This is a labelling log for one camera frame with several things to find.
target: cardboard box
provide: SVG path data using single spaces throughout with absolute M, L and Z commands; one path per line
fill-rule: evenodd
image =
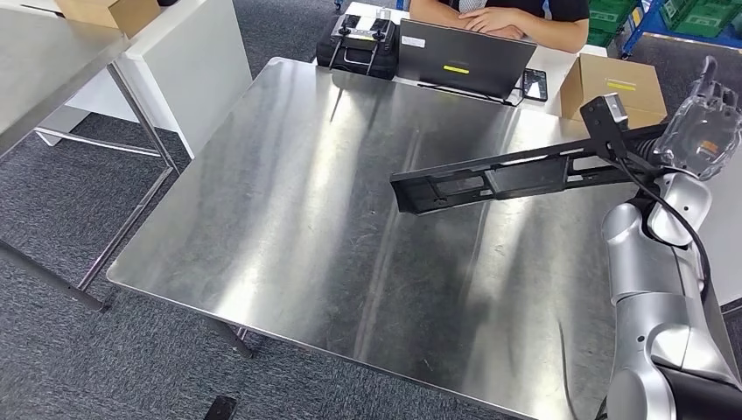
M 120 29 L 133 37 L 160 14 L 158 0 L 56 0 L 65 18 Z
M 632 129 L 660 123 L 668 114 L 654 67 L 580 54 L 559 89 L 562 116 L 582 121 L 581 106 L 613 92 L 619 94 Z

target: person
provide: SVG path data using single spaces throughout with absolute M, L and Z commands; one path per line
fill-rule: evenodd
M 551 20 L 544 18 L 544 0 L 411 0 L 413 20 L 468 31 L 521 39 L 576 53 L 587 40 L 588 0 L 549 0 Z

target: person's hand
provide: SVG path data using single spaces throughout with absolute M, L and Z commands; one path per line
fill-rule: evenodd
M 487 35 L 494 35 L 495 37 L 507 38 L 507 39 L 523 39 L 523 31 L 518 29 L 517 26 L 509 24 L 501 29 L 495 29 L 494 31 L 488 31 Z
M 513 9 L 509 7 L 485 7 L 458 15 L 459 19 L 470 18 L 464 29 L 475 32 L 496 31 L 510 26 L 514 23 L 514 17 Z

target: stainless steel table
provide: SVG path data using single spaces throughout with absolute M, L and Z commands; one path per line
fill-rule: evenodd
M 0 257 L 96 310 L 102 307 L 101 302 L 84 293 L 85 289 L 165 179 L 171 172 L 179 172 L 114 63 L 128 45 L 129 41 L 118 30 L 0 8 L 0 158 L 29 132 L 37 130 L 69 140 L 162 158 L 167 166 L 76 286 L 71 286 L 10 244 L 0 241 Z M 154 149 L 103 142 L 38 127 L 105 68 L 142 124 Z
M 552 115 L 273 59 L 108 279 L 512 414 L 592 418 L 613 362 L 600 224 L 634 189 L 416 217 L 389 185 L 584 136 Z

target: white table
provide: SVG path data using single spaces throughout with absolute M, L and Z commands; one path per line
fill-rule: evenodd
M 374 6 L 372 4 L 353 2 L 348 5 L 346 13 L 372 18 L 375 17 L 376 13 L 381 9 L 382 7 Z M 395 9 L 387 10 L 390 11 L 391 20 L 398 25 L 401 19 L 410 18 L 410 14 L 407 11 Z M 594 45 L 585 45 L 579 53 L 598 55 L 600 57 L 607 57 L 608 55 L 605 48 Z M 577 56 L 577 54 L 553 50 L 539 45 L 535 49 L 531 61 L 528 62 L 528 68 L 543 70 L 546 72 L 546 85 L 549 90 L 549 99 L 546 102 L 525 100 L 518 108 L 544 112 L 554 116 L 562 116 L 562 103 L 559 95 L 559 88 L 562 86 L 562 82 L 572 68 L 572 64 L 574 64 Z M 395 77 L 394 80 L 410 85 L 417 84 L 417 81 L 402 79 L 399 77 Z M 517 103 L 520 100 L 520 92 L 516 91 L 516 93 L 511 94 L 509 99 L 512 103 Z
M 53 0 L 0 0 L 0 7 L 51 16 L 59 11 Z M 130 43 L 116 60 L 122 76 L 153 124 L 178 133 L 194 158 L 252 81 L 232 2 L 179 0 Z M 69 132 L 90 112 L 137 121 L 103 71 L 42 126 Z M 49 145 L 60 140 L 39 135 Z

